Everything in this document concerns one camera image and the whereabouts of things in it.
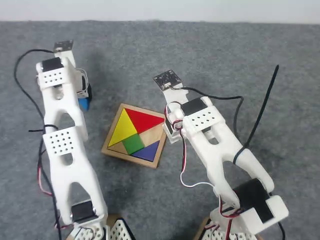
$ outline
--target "red triangle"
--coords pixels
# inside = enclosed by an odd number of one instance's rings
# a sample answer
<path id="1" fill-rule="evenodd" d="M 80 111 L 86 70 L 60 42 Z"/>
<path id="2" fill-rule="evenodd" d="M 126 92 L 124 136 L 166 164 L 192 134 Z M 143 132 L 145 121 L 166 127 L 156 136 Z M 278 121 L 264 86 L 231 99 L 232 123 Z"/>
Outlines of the red triangle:
<path id="1" fill-rule="evenodd" d="M 133 123 L 138 134 L 157 126 L 165 121 L 164 118 L 149 115 L 140 111 L 135 111 L 126 108 L 126 113 L 129 115 L 131 122 Z"/>

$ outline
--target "green square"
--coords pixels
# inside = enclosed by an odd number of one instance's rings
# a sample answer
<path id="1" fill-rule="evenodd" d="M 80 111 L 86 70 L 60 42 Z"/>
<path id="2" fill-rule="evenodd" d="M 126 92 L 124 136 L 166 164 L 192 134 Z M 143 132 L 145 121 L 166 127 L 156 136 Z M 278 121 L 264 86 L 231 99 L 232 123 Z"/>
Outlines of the green square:
<path id="1" fill-rule="evenodd" d="M 135 134 L 126 138 L 125 140 L 122 141 L 122 143 L 129 155 L 145 147 L 138 134 Z"/>

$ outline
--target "tangram puzzle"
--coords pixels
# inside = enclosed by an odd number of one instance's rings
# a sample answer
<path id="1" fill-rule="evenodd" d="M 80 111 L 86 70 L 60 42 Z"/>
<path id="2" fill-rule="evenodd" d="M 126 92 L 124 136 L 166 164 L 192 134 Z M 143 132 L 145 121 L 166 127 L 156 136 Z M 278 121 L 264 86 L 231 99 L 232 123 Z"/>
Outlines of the tangram puzzle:
<path id="1" fill-rule="evenodd" d="M 156 168 L 166 140 L 164 121 L 161 113 L 122 103 L 101 152 Z"/>

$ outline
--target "floor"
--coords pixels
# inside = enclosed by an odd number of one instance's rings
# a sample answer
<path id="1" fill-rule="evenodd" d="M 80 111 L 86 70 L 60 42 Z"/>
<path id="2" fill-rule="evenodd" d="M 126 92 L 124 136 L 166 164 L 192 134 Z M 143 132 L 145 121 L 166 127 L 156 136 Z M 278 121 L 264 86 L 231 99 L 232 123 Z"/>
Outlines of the floor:
<path id="1" fill-rule="evenodd" d="M 188 240 L 218 206 L 210 187 L 180 184 L 181 142 L 166 142 L 157 169 L 103 155 L 101 147 L 120 103 L 162 112 L 165 99 L 152 77 L 172 69 L 185 86 L 218 96 L 245 97 L 238 118 L 242 140 L 256 120 L 276 64 L 280 65 L 265 113 L 250 149 L 270 173 L 274 194 L 290 215 L 287 239 L 317 239 L 320 198 L 320 26 L 192 22 L 0 22 L 0 236 L 56 240 L 52 201 L 40 193 L 37 148 L 41 119 L 15 85 L 14 63 L 29 49 L 52 49 L 74 39 L 74 57 L 93 91 L 85 120 L 88 159 L 96 170 L 110 213 L 119 213 L 138 240 Z M 18 78 L 40 104 L 36 63 L 52 57 L 33 53 Z M 195 93 L 189 99 L 198 97 Z M 236 100 L 214 101 L 232 126 Z M 206 181 L 204 166 L 187 145 L 185 182 Z M 48 158 L 44 159 L 49 170 Z M 247 176 L 225 165 L 232 187 Z M 74 201 L 85 196 L 72 192 Z M 281 239 L 277 226 L 262 233 Z"/>

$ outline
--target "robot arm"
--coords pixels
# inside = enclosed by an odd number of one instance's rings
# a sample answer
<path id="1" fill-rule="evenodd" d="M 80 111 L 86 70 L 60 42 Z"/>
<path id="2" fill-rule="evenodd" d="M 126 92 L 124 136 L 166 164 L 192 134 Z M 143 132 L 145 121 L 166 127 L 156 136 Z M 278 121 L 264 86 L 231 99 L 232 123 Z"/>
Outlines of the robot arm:
<path id="1" fill-rule="evenodd" d="M 71 48 L 65 49 L 68 44 L 69 41 L 62 42 L 63 47 L 55 53 L 55 58 L 36 65 L 45 109 L 44 124 L 59 126 L 62 114 L 68 114 L 74 121 L 74 126 L 60 130 L 48 127 L 43 135 L 50 161 L 52 187 L 57 208 L 66 225 L 74 224 L 74 228 L 80 230 L 90 229 L 95 240 L 109 239 L 109 229 L 105 225 L 107 205 L 84 147 L 88 132 L 77 93 L 82 89 L 83 77 L 86 76 L 75 68 Z M 84 98 L 87 94 L 84 90 L 80 97 Z M 68 154 L 72 156 L 72 163 L 66 161 Z M 72 205 L 72 183 L 79 183 L 90 199 Z"/>
<path id="2" fill-rule="evenodd" d="M 223 162 L 233 162 L 243 146 L 211 100 L 205 96 L 188 101 L 188 91 L 172 90 L 171 87 L 182 87 L 181 80 L 172 70 L 156 76 L 154 80 L 162 89 L 171 110 L 164 124 L 170 142 L 178 141 L 180 133 L 187 138 L 206 168 L 215 195 L 225 202 L 225 206 L 244 209 L 234 219 L 233 228 L 255 235 L 287 217 L 289 212 L 281 197 L 269 197 L 274 190 L 274 182 L 249 149 L 242 151 L 235 164 L 252 180 L 235 189 L 226 181 Z M 177 120 L 182 120 L 180 133 L 172 126 Z M 216 144 L 209 142 L 213 138 Z M 211 219 L 220 217 L 214 215 L 216 212 L 212 211 Z"/>

